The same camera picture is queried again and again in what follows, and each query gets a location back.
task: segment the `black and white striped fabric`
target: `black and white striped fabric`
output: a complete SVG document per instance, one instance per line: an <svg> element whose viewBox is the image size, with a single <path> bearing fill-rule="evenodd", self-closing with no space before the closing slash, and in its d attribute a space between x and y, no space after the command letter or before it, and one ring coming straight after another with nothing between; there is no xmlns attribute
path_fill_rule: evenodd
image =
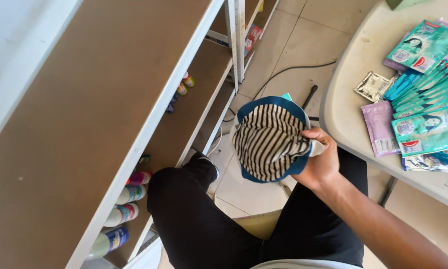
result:
<svg viewBox="0 0 448 269"><path fill-rule="evenodd" d="M310 127L302 108L284 98L252 101L236 120L232 144L246 179L266 183L300 174L308 157L323 151L322 144L301 134Z"/></svg>

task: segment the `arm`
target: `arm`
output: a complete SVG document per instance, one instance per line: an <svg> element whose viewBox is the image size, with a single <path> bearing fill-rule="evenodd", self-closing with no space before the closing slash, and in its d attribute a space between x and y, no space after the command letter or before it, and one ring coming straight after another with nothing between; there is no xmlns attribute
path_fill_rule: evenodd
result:
<svg viewBox="0 0 448 269"><path fill-rule="evenodd" d="M337 144L320 128L302 133L325 145L293 178L311 189L392 269L448 269L448 256L408 224L380 207L339 173Z"/></svg>

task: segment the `table leg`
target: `table leg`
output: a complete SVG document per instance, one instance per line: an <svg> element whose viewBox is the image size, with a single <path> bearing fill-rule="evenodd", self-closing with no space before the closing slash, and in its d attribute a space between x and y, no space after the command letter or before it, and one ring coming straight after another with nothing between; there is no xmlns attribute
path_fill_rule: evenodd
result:
<svg viewBox="0 0 448 269"><path fill-rule="evenodd" d="M395 178L394 176L392 176L390 178L390 181L388 182L387 188L385 189L385 193L383 193L382 198L378 202L378 204L381 205L383 208L385 208L385 204L387 203L388 198L390 197L390 194L392 193L393 188L395 187L395 184L396 184L397 181L398 181L398 179Z"/></svg>

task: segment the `white cable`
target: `white cable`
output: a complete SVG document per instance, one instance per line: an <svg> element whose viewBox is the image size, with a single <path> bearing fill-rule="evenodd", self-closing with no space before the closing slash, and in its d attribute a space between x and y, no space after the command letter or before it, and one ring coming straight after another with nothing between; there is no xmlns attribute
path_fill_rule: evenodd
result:
<svg viewBox="0 0 448 269"><path fill-rule="evenodd" d="M221 139L222 139L222 137L223 137L223 128L222 127L219 127L219 130L221 130L221 136L219 137L219 141L217 142L217 145L211 150L211 152L209 152L206 156L208 156L209 157L209 155L211 155L211 153L215 150L215 149L217 149L217 146L219 146L219 143L221 143Z"/></svg>

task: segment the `blue fabric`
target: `blue fabric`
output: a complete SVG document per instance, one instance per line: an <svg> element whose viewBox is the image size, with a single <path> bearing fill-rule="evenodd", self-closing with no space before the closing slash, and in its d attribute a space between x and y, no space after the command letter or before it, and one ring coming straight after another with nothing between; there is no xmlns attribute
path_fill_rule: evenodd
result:
<svg viewBox="0 0 448 269"><path fill-rule="evenodd" d="M275 104L275 105L278 105L278 106L286 109L292 116L299 119L305 127L307 127L307 128L310 127L310 126L306 126L307 122L306 122L304 110L301 107L299 107L296 103L289 101L280 96L267 96L267 97L264 97L264 98L261 98L261 99L255 100L255 101L251 101L251 102L245 104L237 112L237 121L239 122L239 124L242 123L242 120L244 119L245 116L247 116L249 113L254 111L254 108L256 108L257 106L260 106L260 105L265 105L265 104ZM309 143L308 152L304 156L297 157L297 160L294 161L293 163L291 163L289 169L284 173L283 176L281 176L278 179L271 180L271 181L259 180L256 177L252 176L244 168L244 166L242 164L240 164L241 171L242 171L242 177L247 180L257 182L257 183L269 183L269 182L281 181L288 175L298 175L298 174L302 173L302 171L304 170L305 165L307 164L307 160L309 159L309 155L311 152L312 152L312 144Z"/></svg>

